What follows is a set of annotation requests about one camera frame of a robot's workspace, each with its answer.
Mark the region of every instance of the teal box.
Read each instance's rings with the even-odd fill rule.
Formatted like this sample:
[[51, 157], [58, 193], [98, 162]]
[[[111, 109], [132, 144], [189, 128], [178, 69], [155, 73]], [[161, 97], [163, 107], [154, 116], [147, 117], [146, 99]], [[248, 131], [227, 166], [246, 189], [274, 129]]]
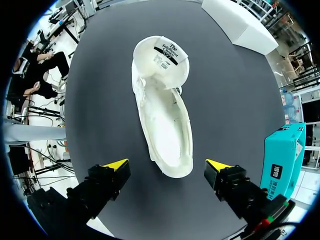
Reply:
[[306, 123], [286, 124], [264, 141], [264, 162], [260, 188], [268, 189], [268, 199], [293, 193], [306, 146]]

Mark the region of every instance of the white foam block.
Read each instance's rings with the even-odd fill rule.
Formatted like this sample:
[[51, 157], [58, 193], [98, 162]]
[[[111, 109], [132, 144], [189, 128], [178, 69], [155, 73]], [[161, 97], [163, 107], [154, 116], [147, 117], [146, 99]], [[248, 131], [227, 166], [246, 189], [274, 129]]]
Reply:
[[205, 10], [234, 45], [267, 55], [278, 47], [274, 37], [249, 11], [231, 0], [204, 0]]

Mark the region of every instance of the computer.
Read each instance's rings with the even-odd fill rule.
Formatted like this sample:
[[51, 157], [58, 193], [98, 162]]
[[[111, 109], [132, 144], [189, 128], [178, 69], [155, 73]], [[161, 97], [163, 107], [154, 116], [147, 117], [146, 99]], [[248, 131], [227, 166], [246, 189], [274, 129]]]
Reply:
[[65, 5], [65, 10], [66, 10], [66, 13], [69, 15], [73, 10], [75, 10], [75, 3], [74, 1], [70, 1], [69, 3], [67, 3]]

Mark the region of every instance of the desk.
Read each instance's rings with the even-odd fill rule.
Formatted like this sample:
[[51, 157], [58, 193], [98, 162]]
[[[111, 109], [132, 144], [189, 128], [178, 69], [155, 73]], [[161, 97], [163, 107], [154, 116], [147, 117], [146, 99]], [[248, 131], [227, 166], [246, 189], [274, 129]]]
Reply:
[[68, 29], [67, 24], [69, 19], [76, 13], [76, 10], [71, 12], [70, 14], [63, 17], [59, 22], [57, 22], [49, 34], [47, 34], [47, 39], [52, 38], [52, 36], [58, 35], [62, 30], [65, 30], [67, 34], [78, 44], [78, 39], [72, 34], [72, 32]]
[[[184, 178], [167, 177], [150, 160], [132, 90], [134, 48], [152, 35], [175, 41], [189, 56], [182, 98], [194, 166]], [[265, 56], [232, 45], [201, 5], [189, 1], [145, 1], [97, 12], [72, 59], [65, 120], [78, 181], [95, 164], [129, 158], [131, 177], [99, 214], [126, 240], [219, 240], [239, 230], [245, 221], [215, 196], [204, 177], [205, 159], [239, 164], [259, 185], [264, 140], [285, 123]]]

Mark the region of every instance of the shoe insole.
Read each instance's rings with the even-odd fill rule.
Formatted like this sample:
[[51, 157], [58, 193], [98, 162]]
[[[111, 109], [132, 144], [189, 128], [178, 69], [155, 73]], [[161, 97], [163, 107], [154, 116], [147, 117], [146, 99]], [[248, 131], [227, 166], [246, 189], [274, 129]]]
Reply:
[[181, 110], [171, 90], [164, 90], [155, 79], [146, 79], [145, 103], [143, 105], [145, 125], [153, 147], [170, 167], [181, 164], [184, 134]]

